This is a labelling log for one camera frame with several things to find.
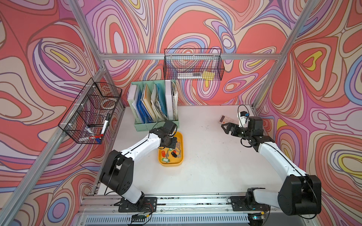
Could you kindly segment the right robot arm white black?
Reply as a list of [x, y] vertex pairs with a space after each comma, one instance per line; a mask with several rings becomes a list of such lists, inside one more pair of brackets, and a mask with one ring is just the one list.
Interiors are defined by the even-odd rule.
[[228, 122], [221, 128], [226, 134], [247, 141], [249, 147], [262, 155], [283, 181], [280, 191], [249, 188], [244, 198], [248, 207], [268, 205], [281, 209], [288, 216], [317, 216], [321, 213], [321, 180], [295, 165], [275, 141], [264, 134], [260, 117], [241, 116], [239, 124]]

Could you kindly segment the white binder in rack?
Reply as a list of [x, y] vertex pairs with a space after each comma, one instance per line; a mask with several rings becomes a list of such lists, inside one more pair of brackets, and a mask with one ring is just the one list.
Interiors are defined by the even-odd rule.
[[165, 80], [165, 99], [166, 99], [166, 109], [168, 120], [173, 121], [173, 95], [172, 95], [172, 82], [170, 80]]

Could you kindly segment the green file organizer rack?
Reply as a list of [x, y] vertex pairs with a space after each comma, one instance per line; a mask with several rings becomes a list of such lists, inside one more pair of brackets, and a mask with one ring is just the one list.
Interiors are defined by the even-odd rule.
[[[179, 126], [178, 91], [176, 82], [170, 81], [173, 95], [173, 122]], [[134, 115], [134, 126], [138, 132], [160, 127], [168, 120], [165, 80], [132, 82], [128, 90], [127, 102]]]

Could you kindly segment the yellow sticky note pad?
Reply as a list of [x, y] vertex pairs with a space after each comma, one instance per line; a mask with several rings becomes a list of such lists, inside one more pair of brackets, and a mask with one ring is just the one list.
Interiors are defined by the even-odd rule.
[[207, 80], [207, 81], [212, 81], [215, 78], [215, 73], [214, 72], [208, 72], [208, 71], [204, 71], [202, 73], [202, 79]]

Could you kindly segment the pink calculator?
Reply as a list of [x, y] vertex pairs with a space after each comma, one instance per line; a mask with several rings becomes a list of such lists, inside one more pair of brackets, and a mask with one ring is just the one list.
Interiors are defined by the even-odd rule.
[[226, 123], [234, 123], [236, 125], [239, 125], [239, 121], [235, 120], [233, 118], [230, 118], [228, 116], [222, 115], [219, 119], [220, 124], [226, 124]]

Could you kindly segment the black white marker pen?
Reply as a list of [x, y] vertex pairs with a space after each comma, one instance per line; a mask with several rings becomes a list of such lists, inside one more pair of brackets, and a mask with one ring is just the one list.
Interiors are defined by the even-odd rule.
[[108, 123], [109, 123], [109, 121], [110, 121], [110, 118], [111, 118], [111, 114], [108, 113], [108, 114], [106, 115], [105, 121], [104, 121], [104, 123], [103, 123], [103, 127], [102, 127], [102, 130], [101, 130], [101, 135], [104, 135], [104, 134], [105, 134], [106, 129], [107, 129], [107, 127], [108, 127]]

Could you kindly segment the yellow plastic storage box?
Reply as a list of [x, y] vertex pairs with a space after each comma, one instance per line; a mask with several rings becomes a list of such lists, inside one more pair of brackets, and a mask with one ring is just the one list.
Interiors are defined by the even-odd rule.
[[180, 151], [175, 151], [175, 149], [173, 149], [173, 152], [175, 152], [178, 157], [174, 158], [173, 156], [170, 156], [168, 159], [170, 160], [169, 163], [164, 163], [162, 162], [162, 158], [166, 158], [166, 157], [162, 157], [161, 152], [162, 151], [166, 151], [168, 150], [168, 148], [159, 148], [158, 149], [158, 161], [161, 165], [165, 166], [165, 167], [173, 167], [173, 166], [179, 166], [182, 164], [183, 160], [184, 160], [184, 150], [183, 150], [183, 135], [180, 132], [177, 132], [175, 137], [177, 138], [177, 143], [181, 144], [181, 150]]

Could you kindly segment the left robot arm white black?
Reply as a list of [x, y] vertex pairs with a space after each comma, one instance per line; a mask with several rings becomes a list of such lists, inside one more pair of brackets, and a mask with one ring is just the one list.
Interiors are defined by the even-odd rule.
[[134, 207], [143, 207], [145, 195], [133, 184], [134, 166], [153, 150], [176, 148], [177, 129], [177, 124], [165, 121], [163, 126], [153, 127], [133, 146], [122, 151], [112, 150], [101, 170], [100, 182]]

